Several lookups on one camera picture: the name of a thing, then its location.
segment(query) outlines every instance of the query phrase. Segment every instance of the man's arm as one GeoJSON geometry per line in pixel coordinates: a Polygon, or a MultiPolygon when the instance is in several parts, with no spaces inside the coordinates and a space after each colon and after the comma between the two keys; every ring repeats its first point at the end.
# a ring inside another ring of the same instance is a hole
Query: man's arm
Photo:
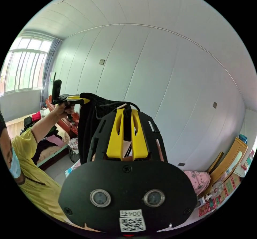
{"type": "Polygon", "coordinates": [[[59,104],[51,111],[47,116],[39,120],[33,127],[32,133],[37,141],[41,141],[49,133],[51,128],[62,118],[65,118],[67,114],[74,112],[74,106],[66,109],[64,103],[59,104]]]}

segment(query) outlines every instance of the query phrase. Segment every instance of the screw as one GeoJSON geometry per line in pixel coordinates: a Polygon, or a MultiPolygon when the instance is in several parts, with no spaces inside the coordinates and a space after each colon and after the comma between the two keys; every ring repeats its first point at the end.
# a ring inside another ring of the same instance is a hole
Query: screw
{"type": "Polygon", "coordinates": [[[130,166],[128,166],[128,165],[125,165],[122,170],[125,173],[129,173],[129,172],[131,172],[132,168],[130,166]]]}
{"type": "Polygon", "coordinates": [[[191,212],[191,209],[190,208],[187,208],[183,211],[183,214],[184,215],[188,215],[189,213],[191,212]]]}
{"type": "Polygon", "coordinates": [[[64,208],[64,212],[68,215],[72,215],[72,211],[69,208],[64,208]]]}

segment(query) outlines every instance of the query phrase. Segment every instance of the yellow bracket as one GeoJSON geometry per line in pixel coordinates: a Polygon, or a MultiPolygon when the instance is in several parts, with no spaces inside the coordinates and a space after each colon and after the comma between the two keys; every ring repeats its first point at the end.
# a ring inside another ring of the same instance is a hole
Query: yellow bracket
{"type": "Polygon", "coordinates": [[[148,150],[146,147],[145,137],[137,110],[132,110],[131,113],[131,133],[133,160],[147,158],[148,150]]]}
{"type": "Polygon", "coordinates": [[[89,100],[89,99],[86,99],[86,98],[80,98],[80,96],[79,96],[79,95],[70,95],[70,96],[68,96],[66,99],[67,99],[67,101],[68,101],[68,100],[83,100],[83,101],[84,101],[84,104],[86,104],[86,103],[90,102],[90,100],[89,100]]]}
{"type": "Polygon", "coordinates": [[[123,124],[123,114],[124,109],[118,109],[114,124],[112,127],[112,132],[107,148],[108,158],[123,159],[123,137],[124,137],[124,124],[123,124]]]}

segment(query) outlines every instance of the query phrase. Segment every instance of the ceiling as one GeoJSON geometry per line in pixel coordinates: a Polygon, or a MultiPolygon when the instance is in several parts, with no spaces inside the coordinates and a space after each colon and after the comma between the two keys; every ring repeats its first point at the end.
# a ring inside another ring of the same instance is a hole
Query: ceiling
{"type": "Polygon", "coordinates": [[[48,4],[24,27],[65,39],[113,24],[156,27],[207,51],[231,76],[248,109],[257,111],[257,75],[232,26],[203,0],[64,0],[48,4]]]}

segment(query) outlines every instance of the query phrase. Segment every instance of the wall socket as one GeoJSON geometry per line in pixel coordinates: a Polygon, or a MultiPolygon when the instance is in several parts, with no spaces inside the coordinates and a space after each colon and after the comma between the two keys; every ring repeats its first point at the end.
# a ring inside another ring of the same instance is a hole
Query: wall socket
{"type": "Polygon", "coordinates": [[[101,59],[99,64],[104,65],[105,60],[101,59]]]}

